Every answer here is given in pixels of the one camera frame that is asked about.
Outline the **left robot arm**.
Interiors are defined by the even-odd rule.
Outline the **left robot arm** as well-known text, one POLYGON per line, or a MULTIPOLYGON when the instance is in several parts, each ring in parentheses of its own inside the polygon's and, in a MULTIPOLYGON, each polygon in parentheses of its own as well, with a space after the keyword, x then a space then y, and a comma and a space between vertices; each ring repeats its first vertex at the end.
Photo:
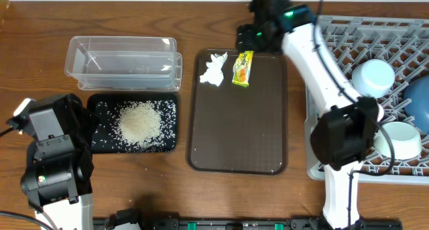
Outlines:
POLYGON ((74 94, 24 99, 6 122, 26 133, 21 190, 43 229, 93 229, 90 145, 98 117, 74 94))

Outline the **yellow snack wrapper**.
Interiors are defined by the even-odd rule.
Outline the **yellow snack wrapper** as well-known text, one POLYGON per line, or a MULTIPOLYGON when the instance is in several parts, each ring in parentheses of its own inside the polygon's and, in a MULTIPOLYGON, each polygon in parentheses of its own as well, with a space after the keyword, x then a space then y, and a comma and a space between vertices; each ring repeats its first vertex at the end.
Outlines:
POLYGON ((249 77, 254 51, 244 51, 238 55, 233 65, 232 83, 242 87, 249 86, 249 77))

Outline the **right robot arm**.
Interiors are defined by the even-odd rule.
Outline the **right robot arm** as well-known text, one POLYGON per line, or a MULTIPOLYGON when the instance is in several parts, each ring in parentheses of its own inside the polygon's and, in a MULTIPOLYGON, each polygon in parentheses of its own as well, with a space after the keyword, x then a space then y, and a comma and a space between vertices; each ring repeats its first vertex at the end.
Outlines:
POLYGON ((359 94, 327 48, 319 14, 289 0, 251 0, 253 23, 237 29, 236 48, 283 54, 298 69, 319 112, 310 145, 324 166, 324 222, 359 229, 358 177, 376 132, 379 105, 359 94))

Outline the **pink cup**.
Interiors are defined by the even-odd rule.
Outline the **pink cup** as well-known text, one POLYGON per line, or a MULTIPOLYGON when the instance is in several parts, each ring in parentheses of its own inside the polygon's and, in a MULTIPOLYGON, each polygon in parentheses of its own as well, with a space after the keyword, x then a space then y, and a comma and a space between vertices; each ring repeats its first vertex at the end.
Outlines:
POLYGON ((384 117, 385 111, 380 104, 377 104, 377 106, 378 106, 377 122, 380 122, 384 117))

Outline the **light blue bowl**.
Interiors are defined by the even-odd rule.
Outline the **light blue bowl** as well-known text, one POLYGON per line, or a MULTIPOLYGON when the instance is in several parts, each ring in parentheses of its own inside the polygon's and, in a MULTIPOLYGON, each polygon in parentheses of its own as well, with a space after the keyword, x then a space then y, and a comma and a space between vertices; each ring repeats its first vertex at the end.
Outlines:
POLYGON ((395 72, 387 62, 372 59, 354 69, 351 81, 359 94, 377 99, 389 92, 395 81, 395 72))

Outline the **dark blue plate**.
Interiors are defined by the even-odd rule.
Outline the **dark blue plate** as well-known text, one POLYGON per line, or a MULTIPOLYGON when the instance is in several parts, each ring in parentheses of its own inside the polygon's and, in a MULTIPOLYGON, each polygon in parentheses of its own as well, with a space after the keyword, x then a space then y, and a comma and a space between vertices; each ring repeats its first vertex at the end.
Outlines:
POLYGON ((406 114, 414 117, 413 124, 422 133, 428 134, 428 75, 408 85, 404 99, 411 100, 411 103, 405 106, 406 114))

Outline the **mint green bowl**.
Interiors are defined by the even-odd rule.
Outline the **mint green bowl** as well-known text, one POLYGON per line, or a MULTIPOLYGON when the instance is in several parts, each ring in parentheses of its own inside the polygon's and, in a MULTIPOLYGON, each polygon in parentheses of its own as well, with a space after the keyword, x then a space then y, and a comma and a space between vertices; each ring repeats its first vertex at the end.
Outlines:
MULTIPOLYGON (((408 123, 392 121, 383 125, 388 134, 396 160, 415 158, 422 151, 422 142, 419 131, 408 123)), ((374 139, 373 147, 383 156, 391 157, 390 148, 382 132, 374 139)))

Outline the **white tissue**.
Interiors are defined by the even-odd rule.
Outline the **white tissue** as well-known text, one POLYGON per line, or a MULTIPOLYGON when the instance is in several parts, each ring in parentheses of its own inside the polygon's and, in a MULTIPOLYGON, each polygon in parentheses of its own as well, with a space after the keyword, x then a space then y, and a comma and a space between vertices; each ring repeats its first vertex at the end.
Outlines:
POLYGON ((208 82, 219 87, 224 80, 222 67, 226 62, 228 54, 211 54, 210 62, 206 63, 206 71, 200 76, 200 83, 208 82))

